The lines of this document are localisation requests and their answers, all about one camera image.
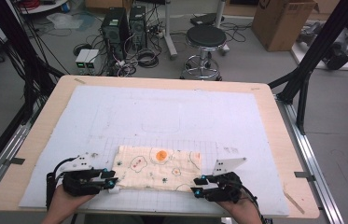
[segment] white paper sheet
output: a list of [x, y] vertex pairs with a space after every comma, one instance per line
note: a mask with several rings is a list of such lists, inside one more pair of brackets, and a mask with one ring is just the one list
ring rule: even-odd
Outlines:
[[[262, 214], [288, 207], [253, 94], [79, 86], [34, 169], [20, 206], [44, 207], [46, 174], [62, 160], [98, 153], [95, 168], [111, 169], [120, 145], [200, 151], [202, 173], [217, 159], [246, 157], [236, 169]], [[133, 212], [226, 214], [192, 193], [122, 189], [101, 192], [83, 208]]]

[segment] wooden table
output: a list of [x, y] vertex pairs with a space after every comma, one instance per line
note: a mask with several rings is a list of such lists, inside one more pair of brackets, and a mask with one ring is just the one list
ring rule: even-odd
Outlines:
[[179, 79], [83, 76], [65, 76], [60, 79], [16, 156], [25, 159], [24, 164], [11, 164], [0, 183], [0, 211], [45, 211], [44, 209], [21, 208], [19, 202], [28, 186], [40, 153], [46, 146], [73, 90], [79, 85], [165, 90], [197, 89], [254, 94], [271, 152], [281, 177], [286, 202], [290, 210], [289, 217], [319, 217], [320, 212], [307, 180], [297, 178], [294, 175], [294, 172], [302, 172], [303, 169], [268, 85]]

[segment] cardboard box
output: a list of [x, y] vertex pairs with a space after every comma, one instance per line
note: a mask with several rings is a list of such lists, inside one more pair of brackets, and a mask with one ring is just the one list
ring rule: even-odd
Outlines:
[[132, 6], [132, 0], [86, 0], [86, 8], [95, 11], [105, 13], [110, 7], [125, 7], [129, 12]]
[[314, 0], [260, 1], [252, 30], [267, 51], [291, 50], [315, 6]]

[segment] table leg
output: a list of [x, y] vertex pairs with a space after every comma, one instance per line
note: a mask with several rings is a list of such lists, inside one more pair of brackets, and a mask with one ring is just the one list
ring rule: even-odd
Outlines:
[[[223, 10], [224, 10], [224, 6], [226, 5], [226, 0], [219, 0], [219, 5], [217, 7], [217, 13], [216, 13], [216, 20], [215, 20], [215, 27], [220, 28], [220, 22], [222, 20], [223, 17]], [[223, 49], [221, 49], [221, 52], [223, 55], [225, 55], [227, 52], [229, 52], [229, 46], [227, 46], [227, 44], [223, 47]]]
[[177, 57], [177, 52], [176, 48], [174, 47], [174, 42], [171, 39], [171, 34], [170, 34], [170, 16], [171, 16], [171, 0], [165, 0], [165, 31], [163, 32], [164, 34], [164, 39], [165, 42], [167, 43], [168, 50], [170, 51], [170, 59], [173, 60]]

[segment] black stand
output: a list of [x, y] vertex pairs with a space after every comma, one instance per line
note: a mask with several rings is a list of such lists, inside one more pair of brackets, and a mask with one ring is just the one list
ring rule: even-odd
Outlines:
[[284, 90], [277, 94], [278, 100], [285, 104], [292, 104], [293, 98], [299, 92], [299, 107], [296, 124], [303, 135], [305, 134], [304, 114], [310, 76], [347, 23], [348, 0], [341, 0], [328, 18], [320, 34], [308, 49], [299, 66], [286, 76], [269, 83], [270, 88], [275, 88], [287, 82]]

